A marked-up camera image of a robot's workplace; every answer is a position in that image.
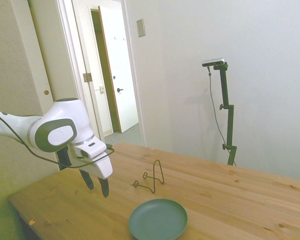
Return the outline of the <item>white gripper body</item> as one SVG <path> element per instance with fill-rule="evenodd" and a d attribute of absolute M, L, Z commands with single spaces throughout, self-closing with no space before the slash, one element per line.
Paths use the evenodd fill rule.
<path fill-rule="evenodd" d="M 113 167 L 109 156 L 104 156 L 102 159 L 80 167 L 79 169 L 101 179 L 107 179 L 113 173 Z"/>

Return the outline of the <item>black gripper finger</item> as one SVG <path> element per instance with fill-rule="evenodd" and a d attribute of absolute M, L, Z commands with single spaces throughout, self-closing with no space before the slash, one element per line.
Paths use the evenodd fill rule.
<path fill-rule="evenodd" d="M 99 180 L 99 183 L 101 186 L 102 194 L 103 194 L 104 198 L 107 198 L 109 196 L 109 192 L 110 192 L 109 181 L 107 178 L 103 179 L 101 177 L 98 177 L 98 180 Z"/>
<path fill-rule="evenodd" d="M 90 174 L 84 170 L 80 170 L 80 174 L 86 184 L 86 186 L 90 189 L 93 190 L 94 189 L 94 183 L 90 177 Z"/>

